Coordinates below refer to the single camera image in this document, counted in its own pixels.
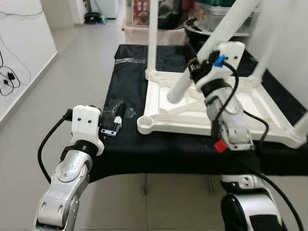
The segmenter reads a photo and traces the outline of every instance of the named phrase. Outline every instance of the black table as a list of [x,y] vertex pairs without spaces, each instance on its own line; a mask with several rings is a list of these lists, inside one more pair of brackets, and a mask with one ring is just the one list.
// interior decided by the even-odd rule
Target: black table
[[[183,72],[184,47],[157,48],[156,68],[159,71]],[[136,112],[125,118],[117,138],[105,140],[105,151],[94,160],[90,181],[107,176],[130,173],[192,173],[220,174],[221,157],[216,154],[210,137],[153,132],[141,135],[136,121],[143,115],[147,92],[147,46],[120,45],[105,107],[114,100],[124,100]],[[238,68],[240,76],[248,76],[256,61],[245,52]],[[265,73],[264,88],[272,96],[291,124],[306,112],[305,108],[269,73]],[[294,150],[279,143],[264,143],[261,168],[269,175],[308,175],[308,144]]]

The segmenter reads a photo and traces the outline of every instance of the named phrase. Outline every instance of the blue clip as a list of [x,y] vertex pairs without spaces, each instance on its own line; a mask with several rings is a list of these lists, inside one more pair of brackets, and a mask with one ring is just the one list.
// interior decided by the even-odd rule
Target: blue clip
[[214,66],[218,66],[218,67],[222,67],[222,62],[225,61],[226,56],[223,54],[222,56],[220,56],[215,62],[214,62]]

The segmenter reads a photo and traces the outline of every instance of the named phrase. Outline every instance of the red cap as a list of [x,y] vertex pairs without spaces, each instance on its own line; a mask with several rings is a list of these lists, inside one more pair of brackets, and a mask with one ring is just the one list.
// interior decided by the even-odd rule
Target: red cap
[[219,140],[217,143],[215,143],[215,149],[217,153],[223,153],[228,149],[228,146],[223,140]]

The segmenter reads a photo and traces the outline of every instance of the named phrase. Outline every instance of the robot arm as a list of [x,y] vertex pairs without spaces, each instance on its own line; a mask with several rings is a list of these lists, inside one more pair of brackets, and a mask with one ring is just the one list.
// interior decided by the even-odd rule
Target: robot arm
[[92,159],[103,153],[99,139],[101,111],[76,106],[72,117],[72,146],[51,177],[51,184],[40,200],[34,230],[74,230],[79,199],[89,182]]

